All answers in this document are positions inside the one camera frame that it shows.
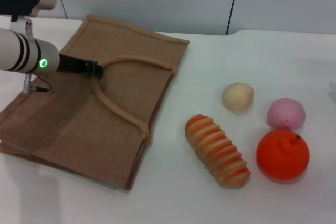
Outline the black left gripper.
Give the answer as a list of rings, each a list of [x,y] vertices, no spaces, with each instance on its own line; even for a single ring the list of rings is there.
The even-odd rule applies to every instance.
[[[87,76],[102,77],[104,67],[96,61],[87,61],[64,54],[59,54],[57,72],[84,74]]]

